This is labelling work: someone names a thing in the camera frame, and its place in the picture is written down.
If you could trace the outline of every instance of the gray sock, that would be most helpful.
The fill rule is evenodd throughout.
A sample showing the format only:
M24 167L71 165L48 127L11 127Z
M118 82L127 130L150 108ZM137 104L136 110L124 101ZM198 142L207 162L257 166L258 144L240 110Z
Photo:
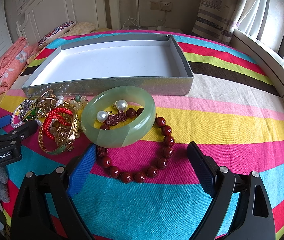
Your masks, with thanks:
M10 202L8 186L0 181L0 200L4 203Z
M8 174L5 170L5 166L0 167L0 181L3 184L7 184L7 182L8 182Z

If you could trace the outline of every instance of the wall outlet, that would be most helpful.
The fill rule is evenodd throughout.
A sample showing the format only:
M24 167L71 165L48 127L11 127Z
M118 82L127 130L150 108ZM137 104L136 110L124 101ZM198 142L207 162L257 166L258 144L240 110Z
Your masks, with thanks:
M150 9L170 12L172 10L172 3L171 2L161 2L161 1L151 1Z

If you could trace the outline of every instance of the lime green stripe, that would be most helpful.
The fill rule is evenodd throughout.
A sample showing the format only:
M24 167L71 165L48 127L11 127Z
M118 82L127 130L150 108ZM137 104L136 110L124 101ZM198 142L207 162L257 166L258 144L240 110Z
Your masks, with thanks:
M33 60L28 67L34 67L40 65L46 58L41 58L41 59L35 59Z
M246 76L261 80L265 82L266 84L272 85L272 82L269 80L267 76L264 76L260 73L256 73L255 71L244 68L240 65L230 63L230 62L227 62L227 61L224 61L219 58L212 57L212 56L202 56L202 55L198 55L195 53L189 53L189 52L184 52L184 55L188 61L209 63L216 67L232 70L232 71L244 74Z

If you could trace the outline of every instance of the patterned curtain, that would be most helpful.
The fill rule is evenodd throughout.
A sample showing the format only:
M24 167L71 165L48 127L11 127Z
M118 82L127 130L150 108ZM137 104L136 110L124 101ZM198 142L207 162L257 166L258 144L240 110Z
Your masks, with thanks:
M201 0L193 32L202 38L228 45L234 29L256 0Z

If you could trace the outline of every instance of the folded pink quilt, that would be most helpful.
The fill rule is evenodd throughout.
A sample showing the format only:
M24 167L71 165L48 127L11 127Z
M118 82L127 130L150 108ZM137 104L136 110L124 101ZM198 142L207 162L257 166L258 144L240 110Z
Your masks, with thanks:
M0 58L0 95L10 89L18 78L34 46L28 46L25 37L18 40Z

